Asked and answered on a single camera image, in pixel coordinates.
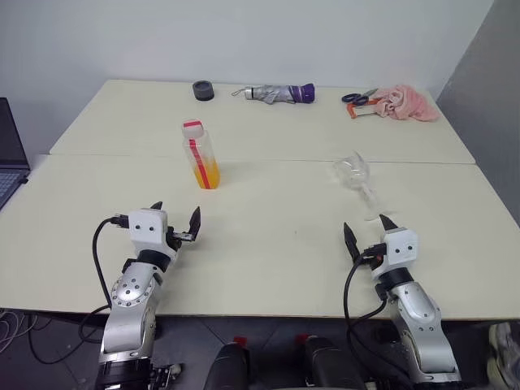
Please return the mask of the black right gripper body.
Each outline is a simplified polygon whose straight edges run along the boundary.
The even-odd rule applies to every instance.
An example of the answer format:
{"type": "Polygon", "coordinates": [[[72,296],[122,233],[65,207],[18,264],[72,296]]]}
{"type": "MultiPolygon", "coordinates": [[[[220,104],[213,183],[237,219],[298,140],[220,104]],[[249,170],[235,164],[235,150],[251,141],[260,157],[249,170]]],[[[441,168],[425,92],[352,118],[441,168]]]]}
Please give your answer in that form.
{"type": "Polygon", "coordinates": [[[365,249],[357,257],[357,263],[359,265],[367,265],[371,270],[380,266],[380,247],[378,245],[372,245],[365,249]]]}

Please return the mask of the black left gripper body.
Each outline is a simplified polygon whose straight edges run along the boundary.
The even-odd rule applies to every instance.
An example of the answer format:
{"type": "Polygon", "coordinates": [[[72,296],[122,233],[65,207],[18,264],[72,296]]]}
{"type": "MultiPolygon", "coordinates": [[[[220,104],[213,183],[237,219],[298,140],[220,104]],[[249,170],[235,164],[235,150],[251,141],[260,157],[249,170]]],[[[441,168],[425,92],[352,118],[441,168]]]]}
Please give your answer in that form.
{"type": "Polygon", "coordinates": [[[185,241],[192,241],[192,234],[190,232],[176,232],[173,227],[167,228],[166,243],[169,248],[178,251],[185,241]]]}

